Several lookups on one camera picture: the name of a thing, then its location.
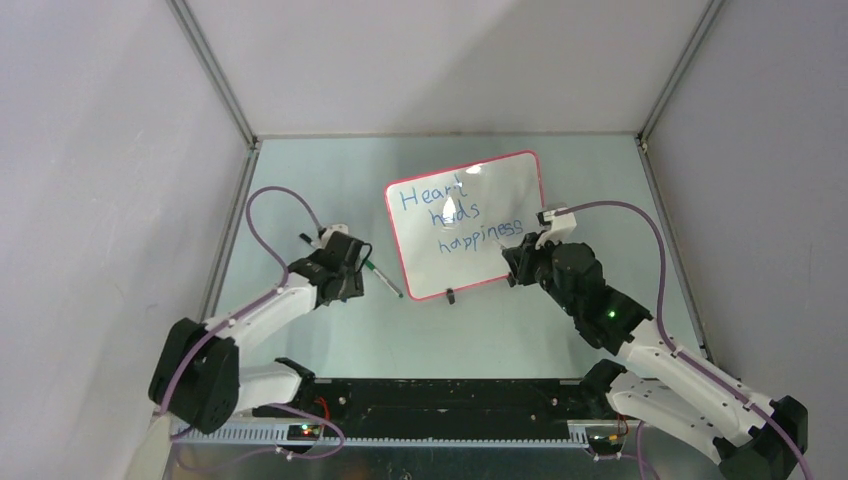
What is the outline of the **pink framed whiteboard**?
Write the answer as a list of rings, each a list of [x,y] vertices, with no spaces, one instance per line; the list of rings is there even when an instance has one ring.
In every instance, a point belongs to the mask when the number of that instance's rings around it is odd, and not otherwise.
[[[523,150],[388,184],[384,201],[408,295],[424,301],[503,279],[499,247],[540,225],[540,160]]]

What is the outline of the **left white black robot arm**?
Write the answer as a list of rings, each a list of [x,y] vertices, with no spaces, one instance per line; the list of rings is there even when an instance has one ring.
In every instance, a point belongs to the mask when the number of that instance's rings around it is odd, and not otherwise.
[[[318,248],[287,265],[281,282],[229,314],[202,322],[177,321],[168,332],[148,387],[159,413],[172,414],[203,434],[230,417],[278,403],[304,416],[316,403],[305,370],[286,360],[249,366],[255,348],[295,319],[364,294],[361,254],[367,243],[326,230]]]

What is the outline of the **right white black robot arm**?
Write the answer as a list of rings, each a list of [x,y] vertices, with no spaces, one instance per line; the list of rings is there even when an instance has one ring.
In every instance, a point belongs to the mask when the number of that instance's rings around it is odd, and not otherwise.
[[[726,479],[787,479],[808,445],[808,411],[748,387],[660,332],[647,308],[607,284],[585,243],[524,237],[501,255],[512,286],[539,286],[593,348],[611,354],[583,378],[585,411],[645,421],[713,461]]]

